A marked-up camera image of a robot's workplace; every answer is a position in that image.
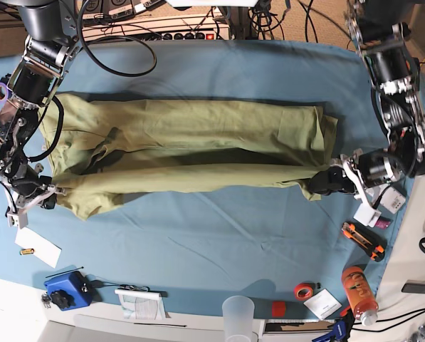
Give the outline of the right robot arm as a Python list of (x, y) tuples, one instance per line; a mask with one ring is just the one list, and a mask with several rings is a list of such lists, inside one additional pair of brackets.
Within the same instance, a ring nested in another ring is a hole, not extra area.
[[(53, 209), (63, 189), (41, 175), (41, 161), (60, 140), (64, 109), (56, 92), (78, 52), (78, 37), (63, 30), (61, 14), (73, 12), (64, 1), (11, 1), (28, 36), (23, 55), (12, 74), (0, 80), (0, 183), (6, 190), (9, 226), (22, 229), (27, 212), (35, 206)], [(28, 157), (23, 149), (40, 127), (48, 107), (58, 109), (53, 141), (40, 155)]]

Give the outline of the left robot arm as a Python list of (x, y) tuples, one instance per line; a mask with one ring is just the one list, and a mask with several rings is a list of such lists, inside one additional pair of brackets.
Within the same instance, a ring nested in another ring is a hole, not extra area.
[(386, 148), (341, 155), (308, 183), (310, 192), (352, 194), (354, 218), (374, 227), (383, 196), (393, 184), (425, 175), (425, 110), (419, 100), (420, 62), (406, 47), (403, 18), (415, 1), (348, 1), (345, 20), (371, 82), (371, 99)]

